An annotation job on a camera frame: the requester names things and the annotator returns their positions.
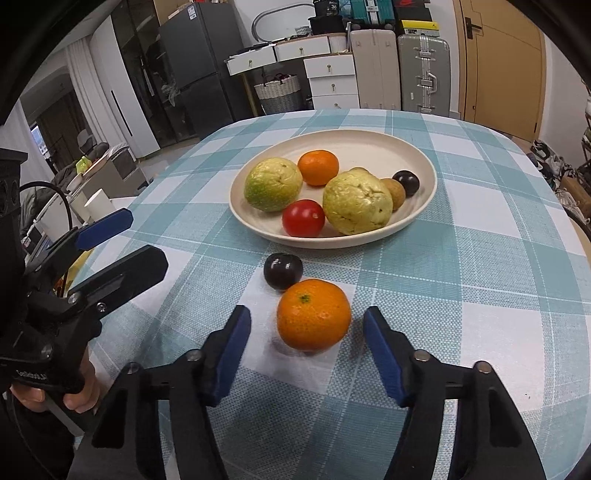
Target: orange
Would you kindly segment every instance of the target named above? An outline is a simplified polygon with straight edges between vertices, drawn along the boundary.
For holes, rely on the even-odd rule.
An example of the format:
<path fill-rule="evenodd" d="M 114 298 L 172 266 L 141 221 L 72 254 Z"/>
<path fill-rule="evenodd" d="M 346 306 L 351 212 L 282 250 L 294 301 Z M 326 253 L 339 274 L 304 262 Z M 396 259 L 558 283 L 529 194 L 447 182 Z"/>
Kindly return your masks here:
<path fill-rule="evenodd" d="M 304 280 L 288 288 L 277 307 L 283 341 L 304 352 L 325 350 L 340 341 L 351 323 L 345 293 L 323 280 Z"/>
<path fill-rule="evenodd" d="M 327 150 L 304 153 L 297 166 L 304 182 L 313 187 L 322 187 L 339 174 L 339 159 Z"/>

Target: black sleeve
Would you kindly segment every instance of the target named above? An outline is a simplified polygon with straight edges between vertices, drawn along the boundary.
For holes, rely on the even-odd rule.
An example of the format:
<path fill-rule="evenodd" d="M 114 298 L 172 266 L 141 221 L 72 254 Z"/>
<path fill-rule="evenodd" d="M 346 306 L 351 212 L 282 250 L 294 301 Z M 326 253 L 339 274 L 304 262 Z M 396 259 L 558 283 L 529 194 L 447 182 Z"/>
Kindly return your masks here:
<path fill-rule="evenodd" d="M 0 397 L 0 452 L 6 479 L 65 479 L 74 458 L 74 437 L 50 412 L 35 413 L 10 392 Z"/>

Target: bolt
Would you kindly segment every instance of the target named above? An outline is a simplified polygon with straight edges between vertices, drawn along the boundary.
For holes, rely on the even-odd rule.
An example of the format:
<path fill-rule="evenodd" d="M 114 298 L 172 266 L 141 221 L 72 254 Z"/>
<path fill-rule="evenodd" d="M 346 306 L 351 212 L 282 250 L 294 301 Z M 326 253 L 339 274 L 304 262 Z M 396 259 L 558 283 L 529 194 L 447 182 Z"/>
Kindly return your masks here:
<path fill-rule="evenodd" d="M 476 362 L 476 369 L 483 374 L 489 374 L 492 372 L 492 367 L 489 362 L 485 362 L 484 360 L 480 360 Z"/>
<path fill-rule="evenodd" d="M 203 356 L 203 354 L 201 353 L 201 350 L 189 350 L 187 353 L 187 360 L 189 360 L 190 362 L 194 362 L 195 360 L 200 360 L 201 357 Z"/>
<path fill-rule="evenodd" d="M 415 360 L 418 360 L 419 362 L 428 362 L 431 358 L 431 354 L 426 350 L 415 350 L 413 353 L 413 357 L 415 358 Z"/>
<path fill-rule="evenodd" d="M 70 295 L 68 297 L 68 303 L 70 305 L 74 305 L 75 303 L 77 303 L 78 301 L 80 301 L 81 298 L 82 298 L 82 293 L 80 293 L 79 291 L 77 291 L 76 293 L 73 293 L 72 295 Z"/>
<path fill-rule="evenodd" d="M 129 364 L 129 369 L 127 370 L 127 374 L 131 375 L 139 371 L 140 364 L 138 362 L 131 362 Z"/>
<path fill-rule="evenodd" d="M 51 354 L 53 353 L 53 347 L 50 343 L 43 346 L 41 349 L 41 360 L 49 360 L 51 358 Z"/>

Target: tablecloth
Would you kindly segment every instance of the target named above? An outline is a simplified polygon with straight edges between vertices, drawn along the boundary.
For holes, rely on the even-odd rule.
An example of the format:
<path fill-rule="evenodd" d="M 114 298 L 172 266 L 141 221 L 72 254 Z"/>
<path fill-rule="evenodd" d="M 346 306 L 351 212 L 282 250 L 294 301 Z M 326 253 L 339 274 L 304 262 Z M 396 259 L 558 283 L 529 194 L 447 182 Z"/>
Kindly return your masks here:
<path fill-rule="evenodd" d="M 384 132 L 421 149 L 439 178 L 426 211 L 389 238 L 333 251 L 273 244 L 233 218 L 229 186 L 250 158 L 332 128 Z M 92 361 L 106 381 L 131 360 L 171 362 L 200 347 L 236 304 L 248 306 L 252 334 L 232 391 L 209 410 L 230 479 L 383 478 L 405 410 L 385 395 L 363 343 L 360 322 L 371 305 L 443 362 L 489 361 L 549 479 L 564 478 L 591 441 L 591 271 L 553 192 L 505 136 L 408 112 L 265 116 L 215 132 L 130 208 L 132 228 L 97 247 L 77 280 L 145 244 L 161 248 L 170 267 L 162 283 L 105 317 Z M 262 276 L 277 251 L 299 255 L 305 277 L 340 285 L 351 302 L 349 333 L 323 354 L 297 353 L 278 338 L 280 296 Z M 160 420 L 173 477 L 165 405 Z M 454 423 L 448 401 L 434 478 L 447 478 Z"/>

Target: white wardrobe door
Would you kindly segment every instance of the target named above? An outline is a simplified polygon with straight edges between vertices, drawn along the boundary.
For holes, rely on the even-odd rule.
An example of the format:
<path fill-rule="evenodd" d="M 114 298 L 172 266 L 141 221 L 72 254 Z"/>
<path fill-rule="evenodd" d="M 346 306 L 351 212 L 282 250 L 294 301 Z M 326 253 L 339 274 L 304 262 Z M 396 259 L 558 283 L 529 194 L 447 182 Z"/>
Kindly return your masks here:
<path fill-rule="evenodd" d="M 131 151 L 136 157 L 145 157 L 159 150 L 160 146 L 129 81 L 111 17 L 107 17 L 92 35 L 90 54 L 113 115 Z"/>

